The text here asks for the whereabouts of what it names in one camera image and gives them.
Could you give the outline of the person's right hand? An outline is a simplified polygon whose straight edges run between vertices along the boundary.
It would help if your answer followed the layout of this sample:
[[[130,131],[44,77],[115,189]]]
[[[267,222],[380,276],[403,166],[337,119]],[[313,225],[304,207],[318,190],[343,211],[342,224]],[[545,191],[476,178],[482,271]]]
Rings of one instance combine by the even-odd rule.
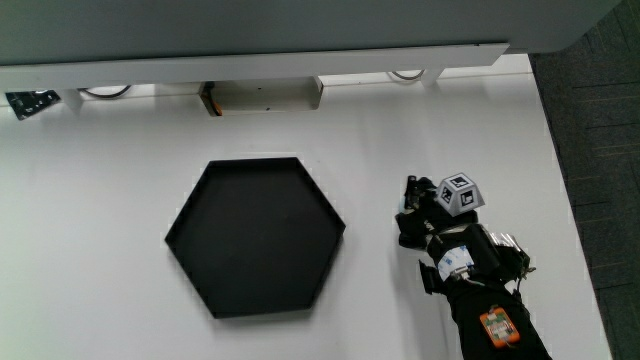
[[[427,177],[407,177],[402,211],[395,215],[399,228],[399,245],[409,249],[425,250],[427,237],[449,228],[477,223],[478,214],[469,210],[457,216],[450,215],[436,200],[437,187]]]

